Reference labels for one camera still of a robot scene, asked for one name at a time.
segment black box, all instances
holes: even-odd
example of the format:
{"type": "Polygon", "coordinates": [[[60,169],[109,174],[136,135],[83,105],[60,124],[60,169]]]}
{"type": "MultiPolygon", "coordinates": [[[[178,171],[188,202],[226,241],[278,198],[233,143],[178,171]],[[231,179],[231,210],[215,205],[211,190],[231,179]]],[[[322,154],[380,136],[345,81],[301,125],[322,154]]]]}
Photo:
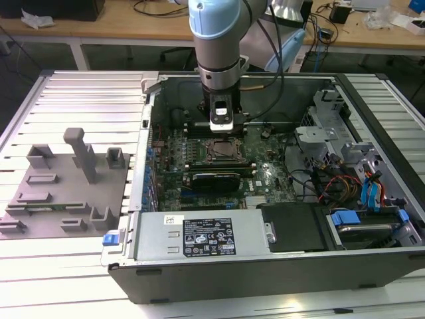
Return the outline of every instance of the black box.
{"type": "Polygon", "coordinates": [[[341,23],[343,25],[347,21],[352,9],[350,6],[334,4],[329,15],[329,20],[333,23],[341,23]]]}
{"type": "Polygon", "coordinates": [[[96,21],[105,0],[0,0],[2,18],[20,18],[21,9],[32,15],[53,19],[96,21]]]}

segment wooden desk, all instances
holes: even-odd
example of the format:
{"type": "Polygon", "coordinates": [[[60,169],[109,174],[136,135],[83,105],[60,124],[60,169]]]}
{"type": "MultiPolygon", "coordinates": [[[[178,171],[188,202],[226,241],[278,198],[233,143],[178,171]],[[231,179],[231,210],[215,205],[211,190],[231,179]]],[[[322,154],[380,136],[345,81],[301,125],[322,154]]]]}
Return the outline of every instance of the wooden desk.
{"type": "MultiPolygon", "coordinates": [[[[17,41],[66,43],[70,45],[79,70],[88,70],[89,66],[81,46],[84,44],[101,45],[153,45],[165,47],[193,46],[192,33],[187,16],[177,18],[155,18],[136,13],[133,10],[135,0],[106,0],[105,8],[96,22],[55,20],[50,28],[34,30],[20,19],[0,19],[0,24],[17,41]]],[[[314,0],[313,12],[329,0],[314,0]]],[[[394,9],[407,14],[409,0],[392,0],[394,9]]],[[[152,13],[174,10],[176,5],[164,2],[147,4],[146,10],[152,13]]],[[[328,17],[330,10],[321,14],[328,17]]],[[[339,37],[329,47],[329,52],[363,54],[425,55],[425,37],[417,37],[405,29],[394,26],[391,30],[367,30],[363,24],[365,13],[350,14],[344,25],[338,25],[339,37]]],[[[321,27],[333,29],[319,18],[321,27]]],[[[0,35],[0,41],[9,41],[0,35]]],[[[307,36],[297,62],[308,51],[313,41],[312,27],[307,26],[307,36]]]]}
{"type": "MultiPolygon", "coordinates": [[[[313,12],[328,0],[314,0],[313,12]]],[[[408,8],[410,0],[392,0],[392,8],[399,13],[414,16],[417,15],[408,8]]],[[[320,15],[329,18],[331,10],[326,9],[320,15]]],[[[363,22],[366,13],[353,12],[349,15],[347,22],[344,25],[337,24],[339,36],[337,41],[332,44],[332,47],[363,47],[363,48],[378,48],[378,49],[403,49],[403,50],[425,50],[425,37],[413,35],[406,29],[393,26],[392,29],[368,30],[363,22]]],[[[331,30],[335,28],[325,19],[318,18],[320,27],[325,27],[331,30]]],[[[311,44],[313,27],[308,23],[307,29],[309,36],[306,44],[311,44]]]]}
{"type": "MultiPolygon", "coordinates": [[[[188,16],[176,18],[147,17],[133,10],[135,0],[106,0],[104,10],[95,22],[55,19],[55,26],[35,30],[20,19],[0,19],[0,25],[17,41],[66,43],[70,45],[78,70],[89,70],[81,46],[146,45],[193,47],[188,16]]],[[[168,12],[179,8],[165,2],[148,3],[146,11],[168,12]]],[[[0,32],[0,41],[10,41],[0,32]]]]}

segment blue tab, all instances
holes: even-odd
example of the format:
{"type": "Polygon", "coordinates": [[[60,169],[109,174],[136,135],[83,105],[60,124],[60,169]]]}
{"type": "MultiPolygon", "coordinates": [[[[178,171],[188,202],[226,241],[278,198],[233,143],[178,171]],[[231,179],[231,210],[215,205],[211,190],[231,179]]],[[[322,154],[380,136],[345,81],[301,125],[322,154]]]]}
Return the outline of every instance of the blue tab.
{"type": "Polygon", "coordinates": [[[409,215],[407,215],[407,212],[404,209],[400,209],[398,211],[398,214],[400,215],[400,218],[403,223],[407,223],[409,221],[409,215]]]}
{"type": "Polygon", "coordinates": [[[103,246],[118,246],[120,243],[120,236],[118,234],[106,234],[102,242],[103,246]]]}
{"type": "Polygon", "coordinates": [[[375,197],[377,196],[377,193],[378,193],[378,185],[376,184],[376,183],[373,183],[372,184],[372,187],[371,187],[371,192],[369,193],[369,200],[368,200],[368,203],[367,203],[367,206],[369,207],[369,208],[375,208],[375,197]]]}
{"type": "Polygon", "coordinates": [[[361,203],[364,205],[367,202],[367,189],[369,188],[369,178],[365,179],[361,189],[361,203]]]}
{"type": "Polygon", "coordinates": [[[331,218],[335,226],[360,224],[360,219],[356,211],[336,211],[331,215],[331,218]]]}

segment blue latch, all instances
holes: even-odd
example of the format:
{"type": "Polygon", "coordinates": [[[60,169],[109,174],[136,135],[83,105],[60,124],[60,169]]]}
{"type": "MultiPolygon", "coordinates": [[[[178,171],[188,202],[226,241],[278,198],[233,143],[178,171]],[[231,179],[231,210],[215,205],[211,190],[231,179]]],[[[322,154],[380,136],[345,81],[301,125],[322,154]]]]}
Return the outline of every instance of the blue latch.
{"type": "Polygon", "coordinates": [[[336,211],[331,215],[335,226],[346,224],[360,224],[359,216],[355,211],[336,211]]]}
{"type": "Polygon", "coordinates": [[[119,234],[106,234],[102,242],[103,246],[118,246],[120,244],[119,234]]]}
{"type": "Polygon", "coordinates": [[[400,209],[398,214],[400,215],[400,218],[404,224],[409,221],[409,215],[407,215],[407,212],[404,209],[400,209]]]}

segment sticker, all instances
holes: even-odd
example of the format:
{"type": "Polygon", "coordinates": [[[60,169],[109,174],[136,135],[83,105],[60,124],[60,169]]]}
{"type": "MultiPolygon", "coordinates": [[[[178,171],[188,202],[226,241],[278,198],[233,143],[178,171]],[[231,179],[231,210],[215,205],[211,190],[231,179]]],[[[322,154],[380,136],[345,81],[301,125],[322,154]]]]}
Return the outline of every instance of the sticker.
{"type": "Polygon", "coordinates": [[[184,215],[165,215],[164,225],[182,225],[184,219],[184,215]]]}
{"type": "Polygon", "coordinates": [[[184,220],[183,251],[186,257],[236,255],[232,219],[184,220]]]}

